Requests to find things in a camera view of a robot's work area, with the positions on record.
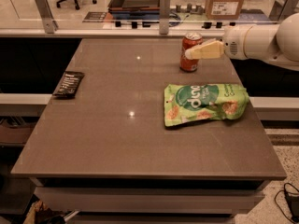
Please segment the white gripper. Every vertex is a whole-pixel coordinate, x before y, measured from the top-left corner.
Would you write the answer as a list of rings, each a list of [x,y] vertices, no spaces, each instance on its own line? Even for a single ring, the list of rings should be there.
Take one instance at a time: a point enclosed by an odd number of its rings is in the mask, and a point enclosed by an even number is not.
[[[231,59],[246,60],[244,45],[248,30],[248,25],[228,26],[224,29],[223,42],[216,38],[205,40],[187,49],[185,56],[190,60],[217,59],[225,52]]]

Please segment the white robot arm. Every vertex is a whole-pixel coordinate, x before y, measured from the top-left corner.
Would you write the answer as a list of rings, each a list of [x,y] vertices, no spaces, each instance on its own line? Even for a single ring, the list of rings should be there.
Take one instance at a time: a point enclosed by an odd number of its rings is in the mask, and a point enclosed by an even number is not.
[[[224,29],[222,41],[209,39],[184,52],[190,60],[254,59],[289,70],[299,70],[299,14],[280,24],[242,24]]]

